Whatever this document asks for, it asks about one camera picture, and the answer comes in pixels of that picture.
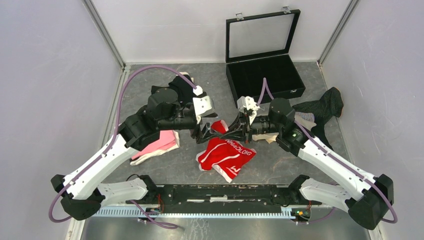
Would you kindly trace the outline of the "red boxer briefs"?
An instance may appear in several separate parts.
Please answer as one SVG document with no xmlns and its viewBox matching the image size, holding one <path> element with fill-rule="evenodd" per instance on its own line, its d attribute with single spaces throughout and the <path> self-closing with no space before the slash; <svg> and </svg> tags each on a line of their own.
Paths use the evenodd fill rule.
<svg viewBox="0 0 424 240">
<path fill-rule="evenodd" d="M 231 183 L 256 154 L 255 149 L 244 147 L 236 140 L 214 137 L 206 149 L 196 155 L 196 161 L 201 171 L 214 169 Z"/>
</svg>

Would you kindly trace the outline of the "black display case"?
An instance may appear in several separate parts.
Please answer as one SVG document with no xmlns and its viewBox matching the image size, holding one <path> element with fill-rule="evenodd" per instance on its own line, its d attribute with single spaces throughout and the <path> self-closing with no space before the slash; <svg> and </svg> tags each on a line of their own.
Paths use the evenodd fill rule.
<svg viewBox="0 0 424 240">
<path fill-rule="evenodd" d="M 235 102 L 249 96 L 269 103 L 269 94 L 260 96 L 264 78 L 273 97 L 303 95 L 305 84 L 289 55 L 300 16 L 299 9 L 288 9 L 226 20 L 226 77 Z"/>
</svg>

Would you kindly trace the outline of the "beige grey ribbed underwear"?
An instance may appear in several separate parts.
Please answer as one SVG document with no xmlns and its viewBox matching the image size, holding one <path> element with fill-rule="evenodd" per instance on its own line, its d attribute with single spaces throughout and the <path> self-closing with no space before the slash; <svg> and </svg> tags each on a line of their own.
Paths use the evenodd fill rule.
<svg viewBox="0 0 424 240">
<path fill-rule="evenodd" d="M 276 141 L 278 133 L 266 133 L 266 134 L 255 134 L 252 135 L 253 141 L 265 140 L 268 144 L 271 144 Z"/>
</svg>

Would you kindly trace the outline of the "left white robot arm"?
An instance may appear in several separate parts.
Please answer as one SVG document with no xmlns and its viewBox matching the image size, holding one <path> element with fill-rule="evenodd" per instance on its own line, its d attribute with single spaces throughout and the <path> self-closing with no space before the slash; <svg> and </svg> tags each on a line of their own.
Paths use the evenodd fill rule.
<svg viewBox="0 0 424 240">
<path fill-rule="evenodd" d="M 135 156 L 149 144 L 159 140 L 164 130 L 189 130 L 198 143 L 202 141 L 200 124 L 203 117 L 215 113 L 212 98 L 205 93 L 181 105 L 172 89 L 159 89 L 147 104 L 130 115 L 117 128 L 112 138 L 95 155 L 68 175 L 57 174 L 51 179 L 57 200 L 70 218 L 81 221 L 100 208 L 142 200 L 153 203 L 157 198 L 156 185 L 148 176 L 131 181 L 103 184 L 123 162 Z"/>
</svg>

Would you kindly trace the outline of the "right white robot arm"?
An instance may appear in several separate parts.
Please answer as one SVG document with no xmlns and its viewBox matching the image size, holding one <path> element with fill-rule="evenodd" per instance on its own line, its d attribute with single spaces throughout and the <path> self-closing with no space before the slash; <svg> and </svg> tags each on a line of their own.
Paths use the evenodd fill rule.
<svg viewBox="0 0 424 240">
<path fill-rule="evenodd" d="M 380 222 L 395 224 L 394 183 L 385 174 L 375 176 L 344 159 L 295 119 L 295 110 L 284 98 L 270 102 L 267 115 L 257 115 L 260 106 L 252 97 L 236 102 L 239 114 L 223 138 L 250 142 L 255 134 L 276 133 L 284 151 L 312 164 L 335 184 L 299 175 L 289 185 L 289 199 L 295 204 L 308 200 L 345 211 L 360 226 L 374 230 Z"/>
</svg>

